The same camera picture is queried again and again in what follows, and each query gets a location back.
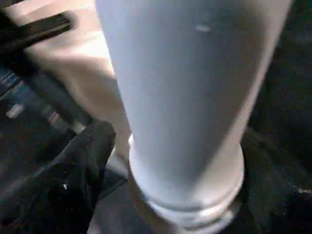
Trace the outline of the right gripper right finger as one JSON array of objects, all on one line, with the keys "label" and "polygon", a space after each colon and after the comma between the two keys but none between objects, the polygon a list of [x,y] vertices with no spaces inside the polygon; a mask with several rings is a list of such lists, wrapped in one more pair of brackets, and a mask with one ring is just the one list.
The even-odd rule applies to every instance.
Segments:
[{"label": "right gripper right finger", "polygon": [[233,234],[310,234],[312,175],[293,155],[248,129],[241,141],[245,179]]}]

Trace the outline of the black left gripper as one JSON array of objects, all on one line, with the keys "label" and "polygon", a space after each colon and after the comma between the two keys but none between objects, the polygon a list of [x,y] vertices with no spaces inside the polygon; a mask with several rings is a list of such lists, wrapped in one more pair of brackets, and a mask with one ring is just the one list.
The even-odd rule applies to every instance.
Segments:
[{"label": "black left gripper", "polygon": [[[51,74],[39,66],[25,49],[72,30],[74,20],[62,12],[17,25],[0,12],[0,126],[17,120],[22,125],[43,124],[58,134],[77,134],[93,121]],[[33,73],[29,77],[16,73]]]}]

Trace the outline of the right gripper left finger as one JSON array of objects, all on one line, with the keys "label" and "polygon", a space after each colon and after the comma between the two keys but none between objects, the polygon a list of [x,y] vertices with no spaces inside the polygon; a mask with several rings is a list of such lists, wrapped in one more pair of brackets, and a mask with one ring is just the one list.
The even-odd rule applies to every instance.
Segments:
[{"label": "right gripper left finger", "polygon": [[116,133],[94,121],[51,161],[3,161],[3,234],[85,234],[94,214]]}]

